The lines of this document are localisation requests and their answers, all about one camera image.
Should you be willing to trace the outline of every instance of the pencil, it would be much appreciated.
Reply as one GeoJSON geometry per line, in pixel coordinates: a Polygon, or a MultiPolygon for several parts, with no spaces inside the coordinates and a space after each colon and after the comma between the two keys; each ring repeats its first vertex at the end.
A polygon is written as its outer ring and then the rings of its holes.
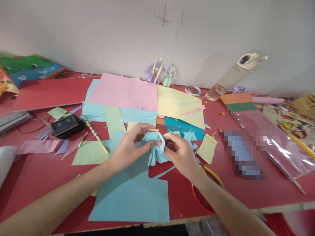
{"type": "Polygon", "coordinates": [[[91,126],[91,124],[89,123],[89,121],[85,118],[85,116],[82,116],[82,118],[84,119],[86,125],[90,128],[90,130],[92,131],[92,133],[94,134],[94,136],[96,137],[97,141],[99,142],[100,145],[102,145],[102,147],[104,148],[105,152],[107,154],[109,154],[109,149],[102,144],[102,140],[99,138],[99,135],[96,133],[96,131],[93,129],[93,127],[91,126]]]}

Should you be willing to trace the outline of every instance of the fingernail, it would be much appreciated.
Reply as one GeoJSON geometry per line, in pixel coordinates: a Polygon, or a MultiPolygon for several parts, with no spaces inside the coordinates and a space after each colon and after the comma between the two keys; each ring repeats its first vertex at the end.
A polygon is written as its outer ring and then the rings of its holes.
{"type": "Polygon", "coordinates": [[[168,132],[168,133],[166,133],[166,134],[163,134],[163,138],[164,138],[164,139],[170,139],[170,138],[171,138],[171,133],[168,132]]]}

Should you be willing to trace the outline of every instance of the cable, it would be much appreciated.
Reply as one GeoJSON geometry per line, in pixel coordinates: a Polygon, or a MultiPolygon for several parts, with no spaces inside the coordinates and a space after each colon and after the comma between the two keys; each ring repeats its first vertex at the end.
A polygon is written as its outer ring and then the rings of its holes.
{"type": "Polygon", "coordinates": [[[200,88],[197,87],[197,86],[195,86],[195,85],[187,85],[186,88],[185,88],[185,91],[186,91],[186,93],[188,93],[188,94],[190,94],[190,95],[192,95],[192,96],[200,96],[200,95],[201,95],[201,90],[200,90],[200,88]],[[192,92],[190,91],[191,88],[196,89],[196,90],[198,91],[198,93],[192,93],[192,92]]]}

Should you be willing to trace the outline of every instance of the pink paper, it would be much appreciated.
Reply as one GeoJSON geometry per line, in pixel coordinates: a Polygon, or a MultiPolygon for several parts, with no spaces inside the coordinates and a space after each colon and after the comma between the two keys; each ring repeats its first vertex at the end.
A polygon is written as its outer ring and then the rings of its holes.
{"type": "Polygon", "coordinates": [[[147,111],[157,112],[157,85],[147,81],[103,73],[88,102],[138,110],[144,108],[147,111]]]}
{"type": "Polygon", "coordinates": [[[49,153],[54,152],[60,140],[46,140],[43,144],[42,140],[28,140],[15,153],[16,155],[30,153],[49,153]]]}
{"type": "Polygon", "coordinates": [[[253,99],[253,103],[279,104],[279,103],[284,102],[284,98],[252,96],[252,99],[253,99]]]}
{"type": "Polygon", "coordinates": [[[182,116],[190,115],[190,114],[193,114],[193,113],[196,113],[196,112],[205,110],[205,109],[206,109],[206,107],[201,107],[201,108],[197,108],[197,109],[194,109],[194,110],[191,110],[191,111],[184,112],[184,113],[182,113],[181,115],[182,115],[182,116]]]}

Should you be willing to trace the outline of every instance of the orange paper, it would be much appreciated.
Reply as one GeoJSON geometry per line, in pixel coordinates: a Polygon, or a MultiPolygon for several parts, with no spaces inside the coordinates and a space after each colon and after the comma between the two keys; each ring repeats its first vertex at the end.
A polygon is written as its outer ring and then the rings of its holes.
{"type": "Polygon", "coordinates": [[[224,104],[253,102],[250,92],[226,94],[220,98],[224,104]]]}

